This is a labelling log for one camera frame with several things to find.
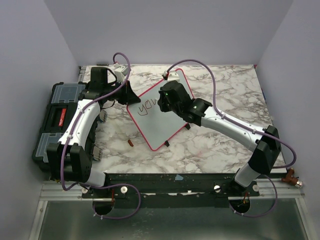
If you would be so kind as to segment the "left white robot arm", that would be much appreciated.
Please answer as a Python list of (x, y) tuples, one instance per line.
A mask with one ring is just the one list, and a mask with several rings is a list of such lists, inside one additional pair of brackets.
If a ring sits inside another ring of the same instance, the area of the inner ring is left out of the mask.
[(66, 181), (93, 187), (101, 198), (111, 191), (107, 174), (92, 169), (95, 134), (100, 114), (107, 101), (121, 105), (139, 103), (140, 98), (133, 92), (130, 82), (131, 68), (116, 63), (114, 69), (92, 67), (90, 80), (77, 96), (75, 111), (66, 130), (56, 143), (46, 148), (51, 176), (61, 182), (67, 191)]

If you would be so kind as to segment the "black plastic toolbox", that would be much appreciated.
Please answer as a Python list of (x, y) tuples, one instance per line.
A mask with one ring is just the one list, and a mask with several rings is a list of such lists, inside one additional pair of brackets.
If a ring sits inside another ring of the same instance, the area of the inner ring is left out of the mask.
[(67, 130), (76, 113), (79, 95), (94, 92), (93, 98), (96, 99), (102, 95), (103, 88), (106, 86), (106, 82), (90, 81), (89, 83), (60, 82), (52, 87), (36, 146), (32, 153), (32, 160), (43, 172), (50, 171), (47, 146), (50, 143), (56, 144)]

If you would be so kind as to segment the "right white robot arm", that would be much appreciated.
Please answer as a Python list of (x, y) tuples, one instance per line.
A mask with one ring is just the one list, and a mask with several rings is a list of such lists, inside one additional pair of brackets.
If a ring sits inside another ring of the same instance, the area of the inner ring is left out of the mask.
[(191, 98), (176, 80), (165, 83), (158, 92), (157, 103), (162, 112), (173, 112), (189, 124), (215, 130), (252, 152), (249, 161), (236, 172), (229, 184), (234, 195), (243, 195), (252, 181), (271, 172), (281, 152), (277, 128), (251, 125), (221, 112), (204, 99)]

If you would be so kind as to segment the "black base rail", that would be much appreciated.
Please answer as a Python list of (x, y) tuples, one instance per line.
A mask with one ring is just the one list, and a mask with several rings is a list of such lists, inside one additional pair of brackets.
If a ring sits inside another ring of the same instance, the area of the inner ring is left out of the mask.
[(260, 195), (257, 182), (247, 188), (232, 183), (232, 173), (110, 173), (112, 189), (89, 189), (84, 199), (118, 209), (227, 208), (229, 199)]

